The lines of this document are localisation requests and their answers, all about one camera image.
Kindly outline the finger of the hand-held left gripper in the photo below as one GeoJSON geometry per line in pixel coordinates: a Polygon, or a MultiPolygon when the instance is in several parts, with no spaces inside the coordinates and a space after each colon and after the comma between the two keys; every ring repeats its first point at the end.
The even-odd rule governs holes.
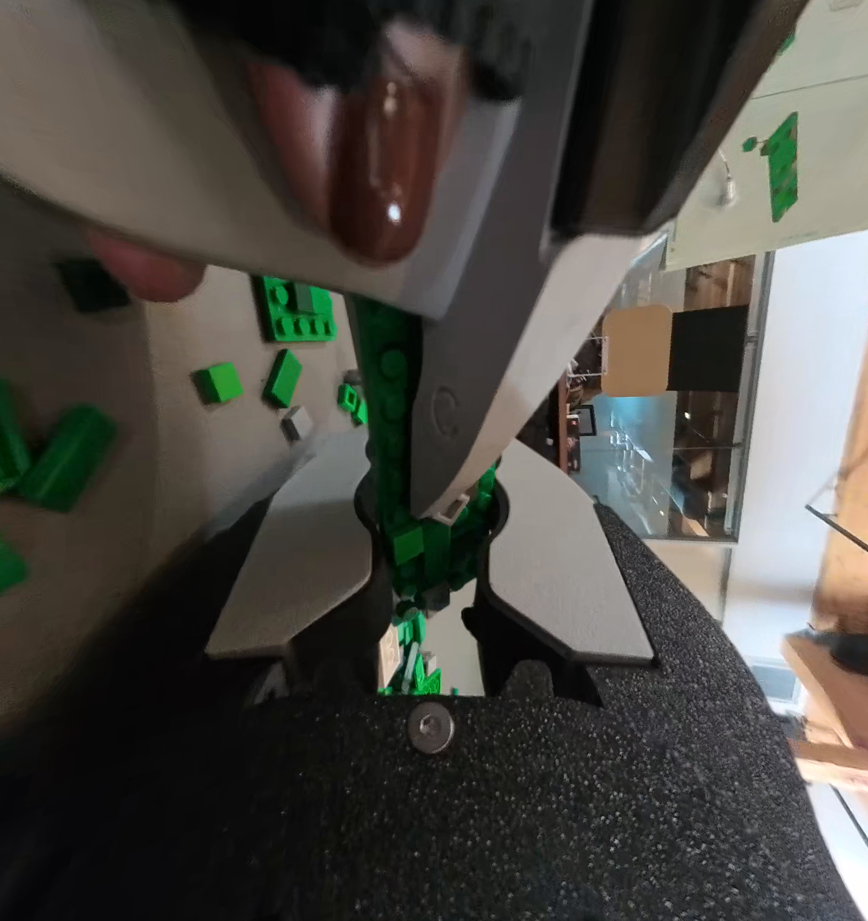
{"type": "Polygon", "coordinates": [[[647,241],[558,231],[587,102],[468,104],[409,261],[430,306],[413,405],[409,507],[446,518],[514,439],[647,241]]]}

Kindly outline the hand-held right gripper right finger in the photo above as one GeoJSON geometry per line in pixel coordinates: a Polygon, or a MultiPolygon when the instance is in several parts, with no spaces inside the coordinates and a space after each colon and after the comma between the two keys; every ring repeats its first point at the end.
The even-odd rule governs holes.
{"type": "Polygon", "coordinates": [[[570,661],[647,666],[654,650],[594,500],[513,440],[496,472],[499,518],[478,586],[570,661]]]}

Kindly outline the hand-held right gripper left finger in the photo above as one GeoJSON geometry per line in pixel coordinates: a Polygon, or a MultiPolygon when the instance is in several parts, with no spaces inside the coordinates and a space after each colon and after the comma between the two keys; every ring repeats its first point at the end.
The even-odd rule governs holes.
{"type": "Polygon", "coordinates": [[[365,435],[328,435],[270,497],[205,651],[212,660],[287,651],[311,628],[339,629],[344,651],[387,629],[393,594],[358,493],[365,435]]]}

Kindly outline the long green studded plate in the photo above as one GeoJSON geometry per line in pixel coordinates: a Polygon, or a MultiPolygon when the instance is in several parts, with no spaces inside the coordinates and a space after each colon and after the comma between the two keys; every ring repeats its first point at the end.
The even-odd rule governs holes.
{"type": "Polygon", "coordinates": [[[363,295],[346,295],[362,388],[368,403],[378,522],[395,531],[409,510],[412,413],[420,376],[420,317],[363,295]]]}

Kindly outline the green brick assembly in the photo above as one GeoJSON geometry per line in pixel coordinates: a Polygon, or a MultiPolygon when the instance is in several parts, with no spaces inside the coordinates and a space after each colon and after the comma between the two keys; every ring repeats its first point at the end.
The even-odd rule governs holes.
{"type": "Polygon", "coordinates": [[[377,521],[401,607],[444,610],[451,594],[475,579],[479,558],[497,523],[497,467],[492,464],[451,524],[413,517],[405,478],[395,469],[377,483],[377,521]]]}

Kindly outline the person's left hand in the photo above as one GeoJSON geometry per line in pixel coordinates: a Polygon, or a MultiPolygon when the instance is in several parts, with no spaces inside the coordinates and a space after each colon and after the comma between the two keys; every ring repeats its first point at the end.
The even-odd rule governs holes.
{"type": "Polygon", "coordinates": [[[464,52],[403,24],[372,47],[356,90],[309,86],[290,67],[244,57],[268,162],[301,215],[359,263],[382,267],[417,247],[462,119],[464,52]]]}

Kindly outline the pile of loose bricks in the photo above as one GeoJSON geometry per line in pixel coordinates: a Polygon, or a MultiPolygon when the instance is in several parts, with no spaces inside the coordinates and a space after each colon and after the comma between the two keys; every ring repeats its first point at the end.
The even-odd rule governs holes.
{"type": "Polygon", "coordinates": [[[390,625],[377,648],[377,693],[384,697],[429,697],[442,692],[437,658],[424,650],[427,621],[422,613],[390,625]]]}

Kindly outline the white sheet with green print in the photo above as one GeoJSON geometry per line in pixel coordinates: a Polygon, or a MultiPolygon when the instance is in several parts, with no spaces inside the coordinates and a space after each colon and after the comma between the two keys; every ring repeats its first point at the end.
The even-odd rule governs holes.
{"type": "Polygon", "coordinates": [[[670,230],[668,271],[868,229],[868,1],[814,1],[670,230]]]}

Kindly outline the green square tile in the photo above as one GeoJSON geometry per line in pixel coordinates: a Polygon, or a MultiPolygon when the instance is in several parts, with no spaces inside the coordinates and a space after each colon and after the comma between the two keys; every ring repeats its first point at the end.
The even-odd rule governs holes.
{"type": "Polygon", "coordinates": [[[290,409],[302,375],[302,361],[289,348],[277,352],[263,387],[265,403],[279,409],[290,409]]]}
{"type": "Polygon", "coordinates": [[[244,386],[233,362],[199,368],[190,378],[205,406],[226,404],[244,395],[244,386]]]}

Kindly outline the green studded plate grey tile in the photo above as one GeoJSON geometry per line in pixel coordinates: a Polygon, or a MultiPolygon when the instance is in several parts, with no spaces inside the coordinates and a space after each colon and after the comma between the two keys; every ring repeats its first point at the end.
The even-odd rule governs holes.
{"type": "Polygon", "coordinates": [[[267,342],[333,342],[337,328],[331,292],[277,277],[250,277],[267,342]]]}

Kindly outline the green slope brick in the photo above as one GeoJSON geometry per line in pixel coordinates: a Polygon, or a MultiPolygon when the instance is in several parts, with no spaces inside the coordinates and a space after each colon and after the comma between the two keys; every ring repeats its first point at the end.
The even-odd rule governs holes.
{"type": "Polygon", "coordinates": [[[117,424],[97,407],[81,404],[62,414],[43,451],[16,487],[27,503],[72,511],[105,462],[117,424]]]}

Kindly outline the dark green brick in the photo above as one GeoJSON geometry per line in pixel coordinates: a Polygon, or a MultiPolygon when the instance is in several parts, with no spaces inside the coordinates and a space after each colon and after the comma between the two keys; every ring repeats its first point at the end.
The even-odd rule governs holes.
{"type": "Polygon", "coordinates": [[[102,264],[91,258],[69,258],[54,263],[59,281],[80,314],[98,314],[128,307],[132,298],[102,264]]]}

